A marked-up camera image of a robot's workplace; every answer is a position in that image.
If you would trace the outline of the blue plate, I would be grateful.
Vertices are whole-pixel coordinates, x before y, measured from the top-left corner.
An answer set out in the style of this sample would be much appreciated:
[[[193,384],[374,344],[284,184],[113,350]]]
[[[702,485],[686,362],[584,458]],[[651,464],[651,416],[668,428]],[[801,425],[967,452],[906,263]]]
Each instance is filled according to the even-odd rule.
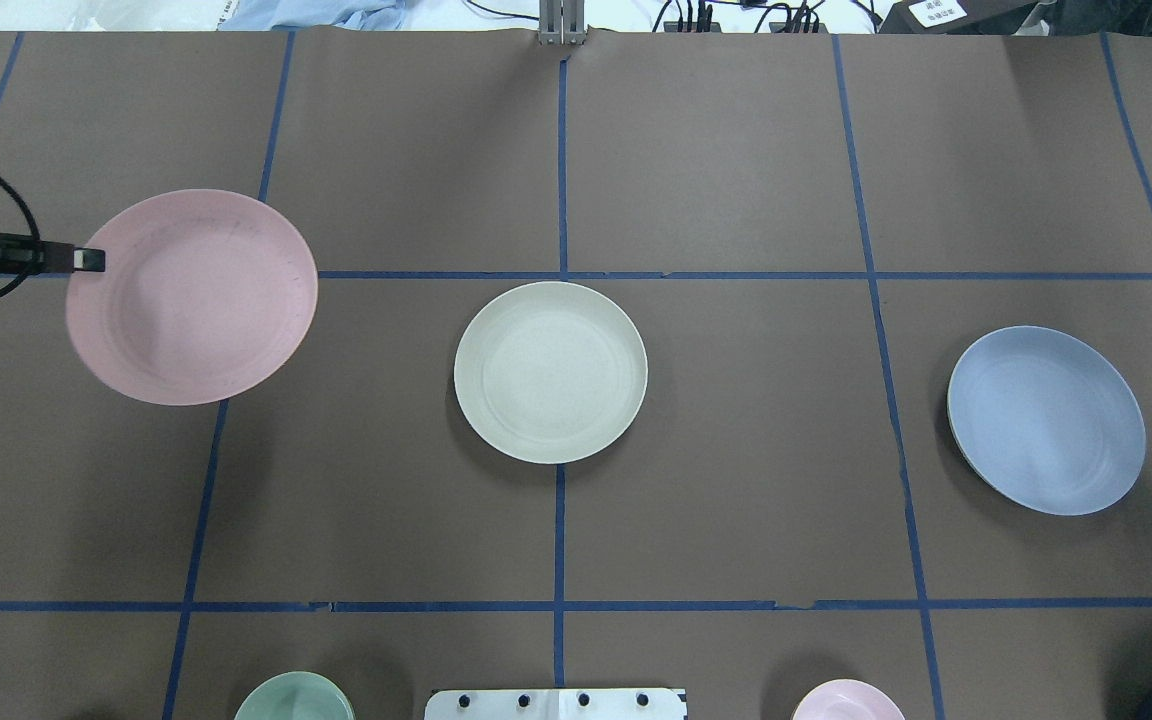
[[[1032,511],[1106,510],[1146,465],[1146,420],[1123,374],[1079,338],[1041,325],[970,343],[948,378],[946,414],[973,473]]]

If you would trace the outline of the pink plate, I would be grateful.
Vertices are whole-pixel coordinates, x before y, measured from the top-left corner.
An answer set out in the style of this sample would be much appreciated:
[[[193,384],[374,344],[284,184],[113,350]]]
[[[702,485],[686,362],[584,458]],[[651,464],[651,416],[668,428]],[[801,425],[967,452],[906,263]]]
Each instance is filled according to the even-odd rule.
[[[314,320],[319,275],[305,237],[247,195],[156,195],[88,247],[106,266],[70,278],[70,343],[101,382],[147,404],[210,404],[253,388]]]

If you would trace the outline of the black box with label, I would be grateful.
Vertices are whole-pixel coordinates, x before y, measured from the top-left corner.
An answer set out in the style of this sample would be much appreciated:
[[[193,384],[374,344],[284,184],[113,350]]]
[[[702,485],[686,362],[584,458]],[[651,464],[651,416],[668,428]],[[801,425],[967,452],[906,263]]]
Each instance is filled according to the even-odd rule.
[[[1047,1],[901,1],[879,23],[879,35],[1046,36]]]

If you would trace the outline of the light blue cloth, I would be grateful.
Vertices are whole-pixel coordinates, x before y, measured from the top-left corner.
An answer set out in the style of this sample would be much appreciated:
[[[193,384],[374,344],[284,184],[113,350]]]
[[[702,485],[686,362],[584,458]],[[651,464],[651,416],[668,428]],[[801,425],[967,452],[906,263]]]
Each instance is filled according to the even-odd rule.
[[[407,1],[233,1],[220,31],[338,26],[353,31],[393,31],[403,23]]]

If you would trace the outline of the green bowl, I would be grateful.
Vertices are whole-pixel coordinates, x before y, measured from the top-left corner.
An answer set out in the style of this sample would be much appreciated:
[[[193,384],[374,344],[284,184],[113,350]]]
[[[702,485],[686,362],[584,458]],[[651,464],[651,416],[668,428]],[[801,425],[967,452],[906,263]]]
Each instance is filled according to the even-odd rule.
[[[291,670],[266,679],[247,694],[234,719],[356,719],[356,714],[332,680]]]

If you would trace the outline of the small pink bowl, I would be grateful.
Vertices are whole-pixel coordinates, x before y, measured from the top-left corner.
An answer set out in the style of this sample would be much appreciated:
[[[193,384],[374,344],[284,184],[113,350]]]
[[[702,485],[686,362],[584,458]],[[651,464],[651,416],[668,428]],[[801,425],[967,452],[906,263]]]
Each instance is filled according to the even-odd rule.
[[[887,694],[856,679],[833,679],[812,689],[794,710],[791,719],[905,719]]]

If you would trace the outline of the white cream plate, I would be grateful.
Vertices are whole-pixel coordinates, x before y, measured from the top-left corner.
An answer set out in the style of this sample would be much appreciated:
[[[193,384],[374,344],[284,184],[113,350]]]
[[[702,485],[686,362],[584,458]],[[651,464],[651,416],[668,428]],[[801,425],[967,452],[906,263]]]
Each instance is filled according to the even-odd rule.
[[[649,382],[646,346],[617,302],[584,285],[539,281],[500,293],[467,324],[454,396],[483,441],[558,465],[626,433]]]

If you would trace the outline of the white metal bracket plate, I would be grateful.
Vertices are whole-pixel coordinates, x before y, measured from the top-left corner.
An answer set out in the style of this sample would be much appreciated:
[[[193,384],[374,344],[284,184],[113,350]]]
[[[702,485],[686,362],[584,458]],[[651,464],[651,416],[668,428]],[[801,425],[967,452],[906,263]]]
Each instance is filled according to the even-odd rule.
[[[685,691],[646,688],[462,689],[431,694],[425,719],[687,719]]]

